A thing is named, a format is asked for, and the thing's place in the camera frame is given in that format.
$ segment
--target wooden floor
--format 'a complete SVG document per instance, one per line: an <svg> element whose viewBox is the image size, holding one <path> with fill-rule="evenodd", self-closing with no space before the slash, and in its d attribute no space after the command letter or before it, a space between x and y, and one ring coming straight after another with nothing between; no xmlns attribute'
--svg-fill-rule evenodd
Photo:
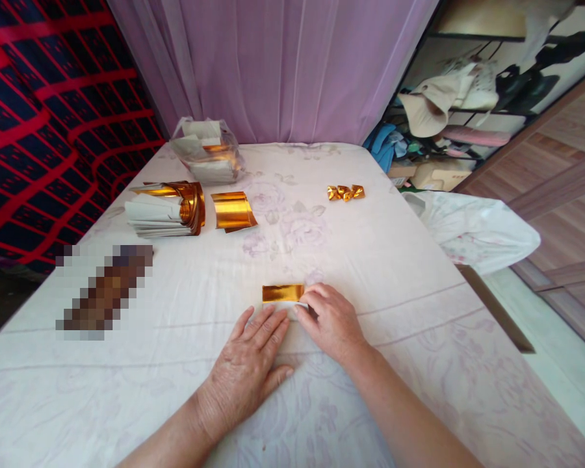
<svg viewBox="0 0 585 468"><path fill-rule="evenodd" d="M509 268L484 281L535 346L526 361L585 437L585 342Z"/></svg>

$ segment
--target red patterned fabric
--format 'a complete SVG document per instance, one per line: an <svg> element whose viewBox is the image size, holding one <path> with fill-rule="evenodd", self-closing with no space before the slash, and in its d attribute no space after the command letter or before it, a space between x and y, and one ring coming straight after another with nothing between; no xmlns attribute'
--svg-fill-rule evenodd
<svg viewBox="0 0 585 468"><path fill-rule="evenodd" d="M100 0L0 1L0 259L49 273L164 143Z"/></svg>

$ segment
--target purple curtain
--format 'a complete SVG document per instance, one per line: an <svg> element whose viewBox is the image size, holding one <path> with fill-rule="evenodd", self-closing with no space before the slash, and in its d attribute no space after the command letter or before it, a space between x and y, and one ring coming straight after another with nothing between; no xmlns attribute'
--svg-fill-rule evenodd
<svg viewBox="0 0 585 468"><path fill-rule="evenodd" d="M437 0L109 0L162 124L361 144Z"/></svg>

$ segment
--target white tablecloth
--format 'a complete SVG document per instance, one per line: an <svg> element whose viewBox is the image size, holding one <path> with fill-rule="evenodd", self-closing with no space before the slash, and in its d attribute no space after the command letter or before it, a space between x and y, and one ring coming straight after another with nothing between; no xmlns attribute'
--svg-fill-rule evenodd
<svg viewBox="0 0 585 468"><path fill-rule="evenodd" d="M150 275L103 341L69 341L55 321L119 244L124 192L0 334L0 467L108 466L207 376L262 285L325 281L367 339L488 466L585 466L585 440L388 178L348 144L242 147L249 174L205 188L199 237L157 239ZM144 181L190 178L169 148ZM366 198L328 201L328 185ZM244 190L259 225L215 230L211 193ZM347 375L293 322L280 362L293 377L215 450L211 466L392 466Z"/></svg>

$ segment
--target cardboard box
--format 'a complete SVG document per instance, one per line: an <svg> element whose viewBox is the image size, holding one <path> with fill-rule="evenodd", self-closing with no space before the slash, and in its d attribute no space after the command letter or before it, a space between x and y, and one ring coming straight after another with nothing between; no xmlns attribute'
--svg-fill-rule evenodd
<svg viewBox="0 0 585 468"><path fill-rule="evenodd" d="M509 316L507 310L501 305L496 296L490 291L488 286L484 283L481 277L473 270L470 265L455 265L460 271L468 284L474 289L481 302L487 307L487 310L496 319L500 327L507 333L507 336L512 343L518 348L518 351L524 354L534 354L535 348L531 342L525 337L524 333L514 320Z"/></svg>
<svg viewBox="0 0 585 468"><path fill-rule="evenodd" d="M388 177L398 189L403 187L414 174L416 174L416 166L407 159L393 162L388 171Z"/></svg>
<svg viewBox="0 0 585 468"><path fill-rule="evenodd" d="M461 160L428 161L418 165L411 183L421 190L450 192L471 173Z"/></svg>

